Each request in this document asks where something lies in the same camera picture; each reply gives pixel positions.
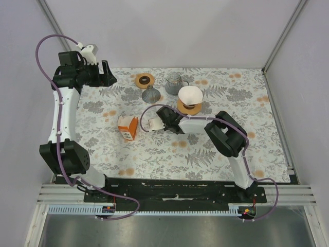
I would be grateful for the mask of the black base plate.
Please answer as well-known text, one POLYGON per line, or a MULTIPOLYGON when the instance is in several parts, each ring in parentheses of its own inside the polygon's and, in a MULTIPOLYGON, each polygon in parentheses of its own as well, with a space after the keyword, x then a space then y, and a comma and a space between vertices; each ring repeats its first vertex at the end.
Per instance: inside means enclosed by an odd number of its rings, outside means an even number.
POLYGON ((233 182, 143 180, 107 178, 103 190, 87 189, 84 201, 88 203, 116 203, 118 211, 215 211, 228 210, 229 204, 266 203, 263 187, 252 185, 244 191, 233 182))

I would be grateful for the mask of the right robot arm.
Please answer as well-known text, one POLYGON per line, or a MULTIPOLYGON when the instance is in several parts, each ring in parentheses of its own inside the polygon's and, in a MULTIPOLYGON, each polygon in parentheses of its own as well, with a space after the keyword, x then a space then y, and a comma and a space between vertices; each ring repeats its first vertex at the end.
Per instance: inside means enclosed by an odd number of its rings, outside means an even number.
POLYGON ((238 187, 236 198, 243 203, 253 198, 258 183, 251 176, 245 156, 249 146, 247 133, 227 112, 220 111, 214 117, 191 116, 162 106, 156 114, 164 129, 175 134, 207 134, 217 151, 229 161, 238 187))

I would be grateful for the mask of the grey ribbed glass dripper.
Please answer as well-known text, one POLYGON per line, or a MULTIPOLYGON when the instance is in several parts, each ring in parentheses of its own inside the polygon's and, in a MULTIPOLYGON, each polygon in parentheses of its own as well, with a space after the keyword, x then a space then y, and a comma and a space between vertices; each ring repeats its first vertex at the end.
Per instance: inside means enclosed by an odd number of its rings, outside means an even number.
POLYGON ((142 100, 146 103, 156 103, 159 101, 161 93, 152 85, 148 85, 147 89, 142 93, 141 97, 142 100))

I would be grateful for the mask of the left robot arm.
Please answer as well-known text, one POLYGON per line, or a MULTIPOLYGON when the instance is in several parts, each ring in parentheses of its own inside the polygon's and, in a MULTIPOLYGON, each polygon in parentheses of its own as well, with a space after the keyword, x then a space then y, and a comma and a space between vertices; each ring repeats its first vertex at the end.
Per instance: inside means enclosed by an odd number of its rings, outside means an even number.
POLYGON ((88 151, 77 143, 76 112, 83 86, 109 87, 117 82, 108 62, 96 61, 95 46, 87 45, 80 51, 58 54, 60 65, 51 80, 54 96, 54 114, 51 134, 39 153, 55 174, 76 181, 86 181, 97 186, 95 195, 108 202, 113 189, 105 185, 106 176, 90 165, 88 151))

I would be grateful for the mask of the floral tablecloth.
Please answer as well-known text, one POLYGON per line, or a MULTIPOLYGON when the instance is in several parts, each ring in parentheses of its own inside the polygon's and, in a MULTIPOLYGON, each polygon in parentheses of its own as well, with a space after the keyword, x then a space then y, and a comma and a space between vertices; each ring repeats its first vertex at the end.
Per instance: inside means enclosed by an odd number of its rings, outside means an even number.
POLYGON ((288 165, 273 117, 262 72, 238 68, 116 68, 113 86, 82 90, 76 116, 76 137, 90 156, 90 164, 108 177, 233 180, 228 160, 205 134, 148 132, 156 108, 145 103, 135 85, 137 74, 150 73, 159 102, 176 107, 177 98, 166 93, 165 77, 178 73, 201 89, 202 116, 225 111, 247 132, 248 166, 258 179, 289 183, 288 165), (134 141, 125 140, 118 129, 120 116, 138 117, 134 141))

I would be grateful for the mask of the aluminium frame rail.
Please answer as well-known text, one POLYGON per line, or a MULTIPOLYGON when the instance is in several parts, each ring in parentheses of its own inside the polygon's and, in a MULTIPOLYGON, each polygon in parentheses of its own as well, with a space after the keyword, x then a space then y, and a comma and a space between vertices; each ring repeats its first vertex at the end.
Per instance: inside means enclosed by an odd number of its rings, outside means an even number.
MULTIPOLYGON (((278 206, 315 206, 316 199, 309 185, 278 185, 278 206)), ((84 193, 68 185, 44 184, 37 204, 84 204, 84 193)))

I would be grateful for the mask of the orange coffee filter box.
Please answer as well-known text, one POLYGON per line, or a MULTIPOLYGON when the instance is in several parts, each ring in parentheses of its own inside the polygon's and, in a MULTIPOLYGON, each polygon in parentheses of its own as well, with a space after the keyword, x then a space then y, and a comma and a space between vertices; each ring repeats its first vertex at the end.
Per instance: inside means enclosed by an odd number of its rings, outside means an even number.
POLYGON ((128 141, 134 141, 137 133, 138 117, 120 116, 118 118, 118 129, 123 138, 128 141))

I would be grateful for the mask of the white paper coffee filter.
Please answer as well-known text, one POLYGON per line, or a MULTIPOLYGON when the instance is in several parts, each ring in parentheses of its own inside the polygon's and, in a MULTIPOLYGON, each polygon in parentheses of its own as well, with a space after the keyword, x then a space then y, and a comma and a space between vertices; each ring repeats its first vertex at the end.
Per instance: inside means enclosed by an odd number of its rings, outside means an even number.
POLYGON ((203 93, 196 86, 184 86, 179 90, 178 98, 185 105, 197 105, 202 102, 203 93))

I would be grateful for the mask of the wooden ring dripper holder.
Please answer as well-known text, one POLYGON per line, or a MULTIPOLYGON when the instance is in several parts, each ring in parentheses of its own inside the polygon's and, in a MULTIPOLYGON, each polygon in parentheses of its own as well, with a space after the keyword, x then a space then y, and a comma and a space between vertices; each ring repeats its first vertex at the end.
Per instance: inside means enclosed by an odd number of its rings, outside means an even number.
POLYGON ((177 109, 183 114, 194 116, 201 111, 202 104, 199 103, 199 104, 195 104, 195 105, 185 105, 180 99, 178 99, 177 109))

